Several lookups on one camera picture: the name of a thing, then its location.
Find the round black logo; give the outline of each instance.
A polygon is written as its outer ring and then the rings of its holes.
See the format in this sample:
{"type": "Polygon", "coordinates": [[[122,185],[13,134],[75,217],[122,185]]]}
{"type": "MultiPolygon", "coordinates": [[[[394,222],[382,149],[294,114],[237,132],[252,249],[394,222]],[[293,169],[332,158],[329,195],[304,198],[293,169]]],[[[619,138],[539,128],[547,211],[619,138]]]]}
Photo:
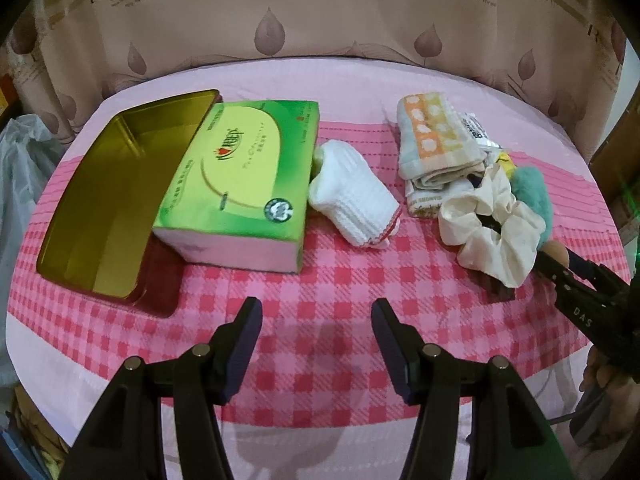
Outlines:
{"type": "Polygon", "coordinates": [[[264,215],[267,220],[282,224],[293,216],[293,208],[288,200],[272,198],[264,206],[264,215]]]}

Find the human hand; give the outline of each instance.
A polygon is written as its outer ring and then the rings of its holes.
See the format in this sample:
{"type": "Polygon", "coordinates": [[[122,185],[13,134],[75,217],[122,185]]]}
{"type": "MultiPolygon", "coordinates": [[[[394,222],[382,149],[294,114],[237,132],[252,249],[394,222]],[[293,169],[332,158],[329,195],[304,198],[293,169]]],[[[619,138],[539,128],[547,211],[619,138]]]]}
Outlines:
{"type": "Polygon", "coordinates": [[[627,436],[639,420],[640,384],[636,384],[629,374],[607,361],[607,357],[592,346],[578,387],[584,392],[597,384],[612,402],[609,415],[602,421],[593,439],[593,446],[597,449],[608,447],[627,436]]]}

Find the tissue pack logo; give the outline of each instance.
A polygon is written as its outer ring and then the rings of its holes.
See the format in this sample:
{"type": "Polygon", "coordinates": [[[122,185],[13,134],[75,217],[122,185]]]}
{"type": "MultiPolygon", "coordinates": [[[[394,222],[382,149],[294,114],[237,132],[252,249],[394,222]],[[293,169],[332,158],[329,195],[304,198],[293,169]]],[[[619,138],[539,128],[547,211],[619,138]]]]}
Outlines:
{"type": "Polygon", "coordinates": [[[216,150],[216,159],[227,160],[231,158],[240,146],[242,135],[243,133],[237,128],[227,130],[225,140],[222,141],[222,145],[216,150]]]}

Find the beige curtain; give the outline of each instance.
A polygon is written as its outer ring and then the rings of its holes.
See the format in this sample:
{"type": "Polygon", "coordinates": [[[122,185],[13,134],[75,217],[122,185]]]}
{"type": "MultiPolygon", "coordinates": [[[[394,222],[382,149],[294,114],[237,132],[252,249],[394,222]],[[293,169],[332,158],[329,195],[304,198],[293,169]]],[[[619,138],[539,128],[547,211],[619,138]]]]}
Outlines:
{"type": "Polygon", "coordinates": [[[33,0],[0,55],[27,110],[71,142],[110,94],[190,67],[360,56],[472,78],[593,155],[625,36],[601,0],[33,0]]]}

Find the orange polka dot towel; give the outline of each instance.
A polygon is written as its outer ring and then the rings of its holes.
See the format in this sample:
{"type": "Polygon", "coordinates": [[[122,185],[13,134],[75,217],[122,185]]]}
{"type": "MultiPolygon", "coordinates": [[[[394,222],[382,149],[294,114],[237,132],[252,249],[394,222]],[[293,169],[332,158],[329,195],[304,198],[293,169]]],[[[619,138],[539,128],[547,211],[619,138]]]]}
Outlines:
{"type": "Polygon", "coordinates": [[[484,174],[485,153],[440,92],[407,95],[398,102],[399,174],[415,189],[443,189],[484,174]]]}

